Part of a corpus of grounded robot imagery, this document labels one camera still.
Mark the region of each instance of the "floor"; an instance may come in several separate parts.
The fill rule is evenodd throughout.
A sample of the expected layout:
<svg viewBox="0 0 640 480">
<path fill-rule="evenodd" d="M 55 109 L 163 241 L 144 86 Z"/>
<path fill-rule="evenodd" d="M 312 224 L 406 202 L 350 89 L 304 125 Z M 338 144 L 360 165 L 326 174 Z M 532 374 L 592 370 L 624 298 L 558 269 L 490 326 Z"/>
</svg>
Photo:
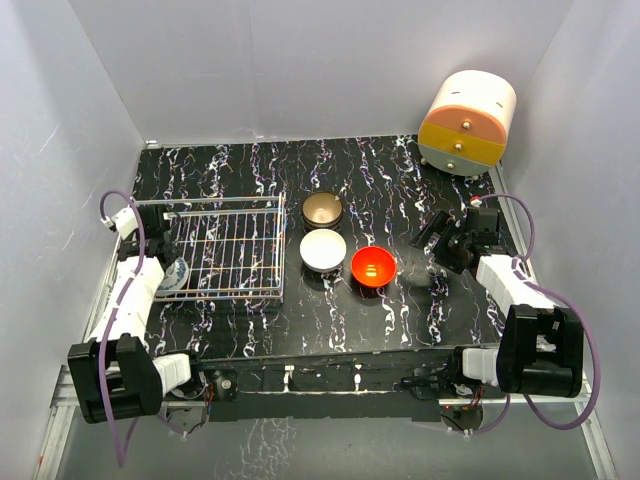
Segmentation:
<svg viewBox="0 0 640 480">
<path fill-rule="evenodd" d="M 287 195 L 284 304 L 155 304 L 147 327 L 152 350 L 193 348 L 213 359 L 498 341 L 504 319 L 485 290 L 408 245 L 435 210 L 459 218 L 471 196 L 493 191 L 489 176 L 453 177 L 421 166 L 420 158 L 412 136 L 143 151 L 138 200 Z M 315 191 L 335 192 L 345 204 L 348 251 L 336 273 L 309 271 L 298 252 L 301 205 Z M 372 244 L 389 249 L 398 263 L 395 280 L 374 295 L 349 267 L 356 248 Z"/>
<path fill-rule="evenodd" d="M 495 418 L 500 408 L 485 410 Z M 541 408 L 560 422 L 576 415 L 569 403 Z M 596 475 L 581 429 L 552 430 L 519 404 L 498 428 L 470 440 L 399 418 L 244 420 L 207 424 L 183 441 L 145 417 L 123 469 L 117 467 L 107 425 L 88 425 L 77 416 L 57 478 L 590 480 Z"/>
</svg>

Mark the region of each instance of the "metallic bowl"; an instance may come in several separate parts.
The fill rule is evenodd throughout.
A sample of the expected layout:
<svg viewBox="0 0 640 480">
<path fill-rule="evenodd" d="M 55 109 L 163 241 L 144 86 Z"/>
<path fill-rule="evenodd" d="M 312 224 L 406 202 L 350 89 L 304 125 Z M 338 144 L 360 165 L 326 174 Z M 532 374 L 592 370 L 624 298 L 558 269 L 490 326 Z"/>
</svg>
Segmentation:
<svg viewBox="0 0 640 480">
<path fill-rule="evenodd" d="M 343 212 L 340 197 L 331 192 L 313 193 L 302 204 L 302 217 L 311 228 L 333 230 L 342 220 Z"/>
</svg>

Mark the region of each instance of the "white plastic housing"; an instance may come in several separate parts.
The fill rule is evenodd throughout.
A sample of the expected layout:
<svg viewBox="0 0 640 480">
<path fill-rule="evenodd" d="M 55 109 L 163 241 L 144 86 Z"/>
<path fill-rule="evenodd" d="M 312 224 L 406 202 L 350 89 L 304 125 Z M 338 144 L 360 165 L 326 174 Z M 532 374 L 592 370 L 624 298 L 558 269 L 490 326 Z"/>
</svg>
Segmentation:
<svg viewBox="0 0 640 480">
<path fill-rule="evenodd" d="M 462 352 L 462 374 L 482 383 L 498 385 L 497 348 L 466 348 Z"/>
<path fill-rule="evenodd" d="M 125 207 L 116 213 L 111 220 L 116 225 L 116 230 L 121 238 L 127 238 L 131 233 L 138 228 L 138 221 L 133 213 L 131 207 Z"/>
<path fill-rule="evenodd" d="M 191 379 L 189 355 L 174 353 L 156 358 L 153 361 L 162 380 L 162 396 Z"/>
<path fill-rule="evenodd" d="M 102 341 L 113 307 L 116 306 L 117 297 L 122 291 L 125 282 L 133 276 L 133 270 L 138 264 L 138 257 L 130 257 L 118 262 L 116 267 L 116 280 L 107 307 L 102 314 L 100 322 L 91 332 L 90 338 Z M 138 337 L 144 342 L 144 333 L 147 329 L 147 320 L 151 304 L 164 278 L 164 270 L 157 258 L 145 258 L 142 270 L 135 278 L 118 309 L 116 321 L 113 323 L 109 340 L 115 340 L 124 333 L 132 337 Z"/>
<path fill-rule="evenodd" d="M 555 304 L 551 300 L 516 277 L 511 268 L 512 261 L 509 255 L 485 255 L 480 258 L 476 273 L 476 280 L 489 291 L 504 316 L 509 314 L 511 305 L 553 309 Z"/>
<path fill-rule="evenodd" d="M 465 70 L 443 82 L 429 113 L 447 105 L 485 112 L 502 124 L 508 136 L 516 101 L 515 90 L 504 78 L 489 72 Z"/>
</svg>

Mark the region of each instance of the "black marble table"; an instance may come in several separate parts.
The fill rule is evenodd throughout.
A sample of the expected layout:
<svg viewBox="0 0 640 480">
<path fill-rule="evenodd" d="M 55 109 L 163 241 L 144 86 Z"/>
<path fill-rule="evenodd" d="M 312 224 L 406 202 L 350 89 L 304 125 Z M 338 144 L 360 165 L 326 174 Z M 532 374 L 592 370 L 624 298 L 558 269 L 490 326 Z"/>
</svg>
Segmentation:
<svg viewBox="0 0 640 480">
<path fill-rule="evenodd" d="M 504 318 L 486 291 L 408 245 L 435 210 L 460 218 L 473 195 L 492 192 L 489 176 L 454 177 L 420 158 L 412 136 L 144 150 L 138 200 L 287 195 L 284 303 L 156 303 L 147 326 L 152 351 L 193 348 L 213 359 L 498 341 Z M 315 191 L 335 192 L 345 205 L 347 257 L 327 274 L 309 271 L 299 253 L 301 204 Z M 502 242 L 512 246 L 506 231 Z M 366 245 L 397 260 L 385 289 L 363 289 L 351 276 L 351 256 Z"/>
</svg>

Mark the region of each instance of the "cylindrical storage box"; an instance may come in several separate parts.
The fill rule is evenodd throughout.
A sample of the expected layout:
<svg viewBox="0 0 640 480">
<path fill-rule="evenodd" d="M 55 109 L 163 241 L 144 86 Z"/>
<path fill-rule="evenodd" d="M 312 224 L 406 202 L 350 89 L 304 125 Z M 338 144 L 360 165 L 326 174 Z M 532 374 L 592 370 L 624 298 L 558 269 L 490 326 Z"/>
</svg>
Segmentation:
<svg viewBox="0 0 640 480">
<path fill-rule="evenodd" d="M 479 175 L 504 153 L 516 108 L 516 92 L 501 77 L 465 70 L 447 78 L 420 132 L 420 153 L 455 175 Z"/>
</svg>

